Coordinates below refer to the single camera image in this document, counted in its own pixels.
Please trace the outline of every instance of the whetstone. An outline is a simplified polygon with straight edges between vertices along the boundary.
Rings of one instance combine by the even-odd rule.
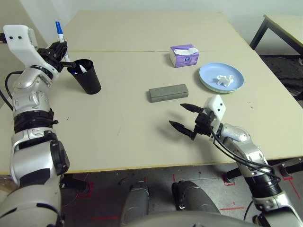
[[[188,96],[188,89],[185,84],[150,89],[151,102],[160,102]]]

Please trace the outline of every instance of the blue plate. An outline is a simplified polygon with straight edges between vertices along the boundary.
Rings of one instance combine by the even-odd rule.
[[[199,71],[201,82],[208,88],[219,93],[230,93],[238,90],[244,84],[244,77],[234,67],[223,64],[212,62],[206,64],[200,68]],[[217,85],[217,76],[229,76],[233,75],[233,83],[228,87],[224,87],[223,84]]]

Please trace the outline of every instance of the purple tissue box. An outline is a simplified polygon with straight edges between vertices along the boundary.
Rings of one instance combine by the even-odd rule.
[[[199,52],[190,54],[190,52],[186,53],[186,52],[182,51],[182,50],[186,51],[190,48],[194,48],[194,46],[192,44],[187,44],[187,45],[180,45],[180,46],[172,46],[170,48],[169,57],[175,68],[197,64]]]

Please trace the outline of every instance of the pen holder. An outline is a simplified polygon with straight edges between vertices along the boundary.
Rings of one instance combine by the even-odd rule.
[[[94,69],[94,63],[88,59],[79,59],[74,62],[77,66],[75,68],[68,67],[68,72],[72,74],[87,94],[98,93],[101,90],[101,85]]]

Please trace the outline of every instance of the paper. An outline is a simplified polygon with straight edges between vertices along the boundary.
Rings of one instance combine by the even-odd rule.
[[[223,83],[224,87],[228,87],[233,82],[233,75],[229,75],[229,76],[218,75],[217,79],[218,79],[217,85]]]
[[[199,52],[199,50],[195,47],[189,48],[188,50],[180,50],[180,49],[174,50],[174,53],[177,55],[191,55],[197,52]]]

